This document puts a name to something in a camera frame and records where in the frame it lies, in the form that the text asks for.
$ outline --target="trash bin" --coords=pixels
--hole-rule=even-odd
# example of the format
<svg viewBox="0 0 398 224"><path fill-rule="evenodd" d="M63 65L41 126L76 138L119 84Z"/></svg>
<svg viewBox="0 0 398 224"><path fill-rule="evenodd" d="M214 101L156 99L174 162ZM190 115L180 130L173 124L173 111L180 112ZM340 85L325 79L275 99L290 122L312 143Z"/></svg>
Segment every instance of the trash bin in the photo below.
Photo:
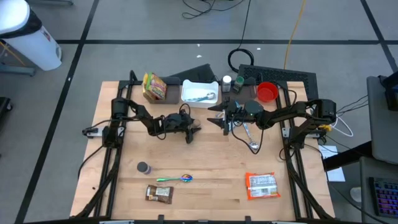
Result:
<svg viewBox="0 0 398 224"><path fill-rule="evenodd" d="M61 47L24 0L0 1L0 39L44 71L61 65Z"/></svg>

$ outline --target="white tray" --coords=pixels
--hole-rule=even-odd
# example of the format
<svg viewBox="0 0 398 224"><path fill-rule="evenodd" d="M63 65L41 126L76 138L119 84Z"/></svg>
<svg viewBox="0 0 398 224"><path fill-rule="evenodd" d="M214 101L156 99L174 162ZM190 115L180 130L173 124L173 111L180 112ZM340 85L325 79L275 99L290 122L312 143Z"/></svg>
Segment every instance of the white tray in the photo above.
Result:
<svg viewBox="0 0 398 224"><path fill-rule="evenodd" d="M206 96L208 93L215 93L216 97L212 100L203 100L201 102L185 101L187 99ZM209 108L215 106L218 101L218 83L193 83L190 80L184 80L182 83L181 100L196 108Z"/></svg>

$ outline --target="red bowl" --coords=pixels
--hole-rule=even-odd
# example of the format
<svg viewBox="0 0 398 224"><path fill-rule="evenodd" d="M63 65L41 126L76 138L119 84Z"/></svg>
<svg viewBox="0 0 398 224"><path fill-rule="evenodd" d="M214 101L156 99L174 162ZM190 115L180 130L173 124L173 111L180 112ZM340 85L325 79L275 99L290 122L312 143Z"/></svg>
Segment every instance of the red bowl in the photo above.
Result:
<svg viewBox="0 0 398 224"><path fill-rule="evenodd" d="M257 87L257 97L263 102L270 102L278 97L278 88L269 82L260 83Z"/></svg>

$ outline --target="wooden tabletop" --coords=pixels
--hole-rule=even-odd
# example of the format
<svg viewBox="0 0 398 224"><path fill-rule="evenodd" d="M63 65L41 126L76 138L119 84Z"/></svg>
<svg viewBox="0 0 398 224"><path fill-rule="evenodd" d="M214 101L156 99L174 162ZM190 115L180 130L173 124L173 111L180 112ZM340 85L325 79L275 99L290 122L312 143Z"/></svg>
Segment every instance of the wooden tabletop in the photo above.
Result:
<svg viewBox="0 0 398 224"><path fill-rule="evenodd" d="M298 101L307 97L302 82L288 82L289 89L297 92ZM103 82L93 123L109 119L111 100L116 97L118 82ZM158 117L178 113L179 105L152 105L142 97L141 86L134 86L132 100L145 105L147 111ZM265 110L276 109L275 102L262 103ZM201 121L202 129L194 134L191 144L185 142L184 133L167 134L165 140L149 136L145 126L138 122L127 124L124 146L114 198L113 219L156 220L165 215L166 220L244 220L249 215L254 221L295 220L286 163L279 159L282 149L280 125L264 131L261 151L254 155L231 134L224 136L222 130L207 121L216 112L192 108L191 117ZM296 118L300 125L303 118ZM248 124L255 141L259 142L261 130ZM243 127L236 128L237 136L249 141ZM306 144L318 147L314 139ZM85 157L100 147L101 138L89 139ZM323 171L320 153L308 146L301 150L308 189L318 203L334 216L333 206ZM80 179L72 205L71 215L76 215L89 202L98 189L103 167L105 149L92 157L81 170ZM152 166L152 173L144 175L137 171L141 161ZM280 198L247 200L245 173L275 172ZM156 182L156 178L180 177L190 174L190 183L179 181ZM147 186L175 187L171 205L145 201ZM305 216L303 197L297 187L301 214ZM108 192L104 194L101 214L105 213Z"/></svg>

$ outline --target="gray floor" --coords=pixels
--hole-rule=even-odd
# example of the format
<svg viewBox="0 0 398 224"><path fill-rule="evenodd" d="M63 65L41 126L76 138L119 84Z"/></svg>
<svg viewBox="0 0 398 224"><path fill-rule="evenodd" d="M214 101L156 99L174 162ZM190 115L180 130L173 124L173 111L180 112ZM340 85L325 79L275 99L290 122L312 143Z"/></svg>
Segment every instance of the gray floor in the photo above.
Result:
<svg viewBox="0 0 398 224"><path fill-rule="evenodd" d="M191 0L201 6L200 2ZM225 8L233 2L217 1ZM65 4L32 4L47 30L58 40L80 39L93 0ZM100 0L88 39L239 39L248 1L225 12L193 20L182 19L188 11L176 0ZM398 39L398 3L368 0L385 39ZM289 39L299 14L300 1L252 0L246 39ZM295 39L377 40L358 0L308 0ZM77 45L63 44L63 64L34 77L0 74L0 95L12 98L15 108L0 132L0 223L12 223L21 205L27 184L47 134L54 109L69 71ZM130 69L139 78L145 72L168 76L209 63L218 77L235 74L226 57L236 44L144 44L83 47L75 76L55 131L26 222L67 218L76 187L76 173L87 140L81 129L90 125L102 81L127 79ZM282 68L286 45L247 44L255 64ZM389 46L398 60L398 46ZM249 63L245 55L233 56L233 64ZM346 105L366 94L366 77L390 75L392 70L380 45L293 45L287 68L317 74L321 98ZM366 108L344 115L353 138L332 132L331 137L353 147L370 140ZM344 194L358 186L359 166L343 168L346 182L334 183ZM336 216L361 221L361 215L331 190Z"/></svg>

